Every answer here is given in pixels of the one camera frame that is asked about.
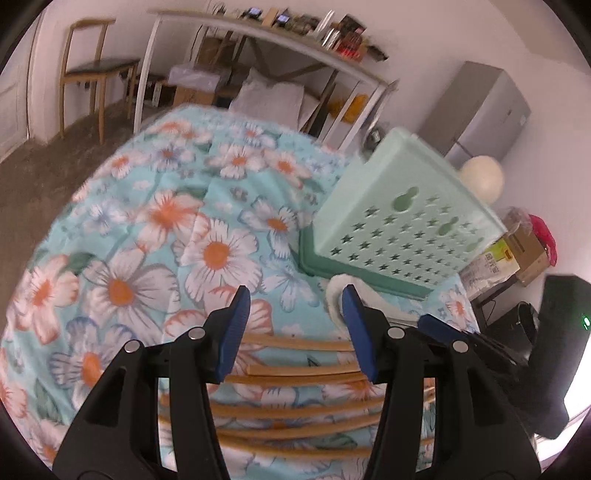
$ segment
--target white cloth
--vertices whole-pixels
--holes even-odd
[[[330,279],[326,286],[326,303],[330,319],[336,326],[342,329],[347,328],[345,325],[345,319],[343,318],[342,294],[343,290],[348,285],[353,285],[355,287],[355,290],[357,290],[357,294],[364,305],[373,309],[382,310],[384,315],[386,315],[386,319],[391,324],[397,323],[406,326],[417,326],[417,315],[405,313],[399,308],[390,305],[379,295],[379,293],[360,278],[352,275],[335,275]]]
[[[318,104],[318,100],[304,93],[302,85],[275,83],[251,69],[229,110],[299,131]]]

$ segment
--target bed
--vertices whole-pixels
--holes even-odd
[[[326,312],[326,280],[300,273],[296,252],[299,229],[309,225],[347,163],[306,135],[196,106],[172,111],[108,158],[55,219],[8,306],[0,400],[35,453],[51,466],[76,411],[126,341],[171,341],[227,306],[241,284],[252,295],[247,333],[346,340],[347,332]],[[478,331],[458,276],[422,302],[384,298],[405,312],[431,313]],[[245,375],[253,365],[354,360],[352,352],[242,345],[233,374]],[[174,469],[167,384],[160,387],[161,456]],[[385,386],[365,380],[303,387],[225,382],[209,392],[218,407],[216,427],[229,432],[351,419],[366,424],[364,417],[378,416]],[[228,406],[291,410],[352,401],[360,407],[312,417],[223,414],[232,411],[224,410]],[[261,445],[267,453],[239,440],[222,450],[232,478],[358,480],[376,430],[372,423],[319,437],[266,440]],[[433,432],[430,403],[419,469],[431,462]],[[279,450],[289,453],[269,453]],[[350,455],[307,458],[312,450]]]

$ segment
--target brown carpet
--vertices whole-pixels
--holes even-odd
[[[12,291],[35,246],[72,193],[133,131],[121,105],[106,110],[105,145],[98,120],[87,117],[49,145],[28,141],[0,164],[0,333]]]

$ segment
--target wooden chair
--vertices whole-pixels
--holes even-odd
[[[100,83],[99,94],[99,141],[102,145],[105,143],[105,95],[107,79],[114,77],[124,71],[128,71],[129,98],[127,100],[127,118],[131,118],[132,99],[134,96],[135,76],[137,73],[140,59],[128,58],[107,58],[102,59],[103,45],[105,35],[109,25],[115,23],[114,18],[83,18],[70,26],[66,40],[66,48],[61,61],[60,75],[60,135],[64,138],[64,90],[67,83],[89,82],[90,83],[90,114],[95,113],[96,103],[96,84]],[[76,30],[85,28],[101,27],[99,41],[96,45],[94,61],[79,65],[68,70],[68,55],[70,54],[70,45],[72,44],[72,35]]]

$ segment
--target metal screw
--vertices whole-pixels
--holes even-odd
[[[134,353],[138,351],[138,348],[141,346],[140,342],[137,340],[130,340],[124,346],[124,349],[127,353]]]
[[[401,338],[404,338],[404,330],[400,327],[390,327],[388,329],[388,336],[394,340],[400,340]]]
[[[466,353],[468,351],[468,344],[461,340],[453,342],[452,347],[457,353]]]
[[[189,330],[189,338],[191,340],[200,340],[205,337],[205,330],[201,327],[195,327]]]

